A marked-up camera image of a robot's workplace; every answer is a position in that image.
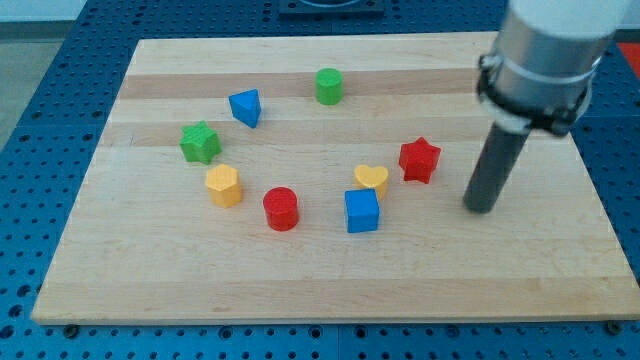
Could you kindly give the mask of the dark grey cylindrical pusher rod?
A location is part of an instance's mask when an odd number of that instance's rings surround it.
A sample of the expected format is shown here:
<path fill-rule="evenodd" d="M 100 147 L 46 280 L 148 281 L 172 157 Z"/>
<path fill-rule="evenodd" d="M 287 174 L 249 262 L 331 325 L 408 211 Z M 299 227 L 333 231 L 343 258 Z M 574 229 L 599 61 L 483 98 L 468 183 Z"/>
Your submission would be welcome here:
<path fill-rule="evenodd" d="M 493 210 L 529 134 L 529 129 L 491 126 L 463 196 L 469 211 L 486 214 Z"/>

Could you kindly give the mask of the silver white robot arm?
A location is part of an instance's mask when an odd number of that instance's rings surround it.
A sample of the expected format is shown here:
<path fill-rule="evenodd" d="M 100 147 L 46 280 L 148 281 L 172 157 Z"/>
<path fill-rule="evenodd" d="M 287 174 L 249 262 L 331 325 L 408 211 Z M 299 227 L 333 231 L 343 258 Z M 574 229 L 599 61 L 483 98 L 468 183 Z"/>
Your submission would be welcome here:
<path fill-rule="evenodd" d="M 493 123 L 463 202 L 490 212 L 534 130 L 566 136 L 586 112 L 630 0 L 510 0 L 476 94 Z"/>

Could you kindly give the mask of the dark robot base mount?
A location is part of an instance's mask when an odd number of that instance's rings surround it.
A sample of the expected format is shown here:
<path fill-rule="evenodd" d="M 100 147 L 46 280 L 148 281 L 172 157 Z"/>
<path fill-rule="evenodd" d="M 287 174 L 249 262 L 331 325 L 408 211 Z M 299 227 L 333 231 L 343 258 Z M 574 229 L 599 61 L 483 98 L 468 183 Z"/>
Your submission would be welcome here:
<path fill-rule="evenodd" d="M 382 16 L 386 0 L 277 0 L 282 19 L 341 17 L 351 15 Z"/>

